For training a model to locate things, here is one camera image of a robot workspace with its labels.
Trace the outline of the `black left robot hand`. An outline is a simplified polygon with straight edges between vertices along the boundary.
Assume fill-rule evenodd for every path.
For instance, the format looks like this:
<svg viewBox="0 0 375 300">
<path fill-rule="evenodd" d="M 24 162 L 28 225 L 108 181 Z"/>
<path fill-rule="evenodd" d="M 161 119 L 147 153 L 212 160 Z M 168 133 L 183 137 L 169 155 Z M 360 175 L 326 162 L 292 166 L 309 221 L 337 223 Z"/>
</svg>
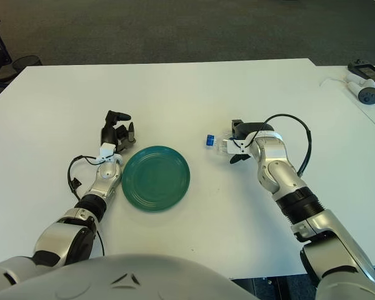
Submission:
<svg viewBox="0 0 375 300">
<path fill-rule="evenodd" d="M 113 160 L 120 156 L 123 150 L 131 148 L 135 142 L 135 130 L 133 122 L 129 123 L 129 127 L 120 125 L 116 127 L 118 122 L 130 121 L 131 116 L 121 112 L 109 110 L 105 118 L 105 125 L 101 129 L 101 146 L 99 148 L 99 156 L 96 158 L 97 163 Z"/>
</svg>

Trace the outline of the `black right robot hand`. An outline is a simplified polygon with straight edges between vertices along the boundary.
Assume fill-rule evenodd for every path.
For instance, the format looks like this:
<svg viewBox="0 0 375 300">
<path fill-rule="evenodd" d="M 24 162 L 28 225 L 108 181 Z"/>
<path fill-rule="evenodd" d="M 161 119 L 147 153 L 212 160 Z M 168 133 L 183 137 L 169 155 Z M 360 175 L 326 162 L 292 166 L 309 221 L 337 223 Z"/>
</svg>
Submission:
<svg viewBox="0 0 375 300">
<path fill-rule="evenodd" d="M 263 125 L 261 122 L 243 122 L 241 119 L 232 120 L 232 131 L 229 140 L 244 140 L 252 132 L 274 131 L 271 125 Z M 250 158 L 248 154 L 235 154 L 229 161 L 230 164 L 245 161 Z"/>
</svg>

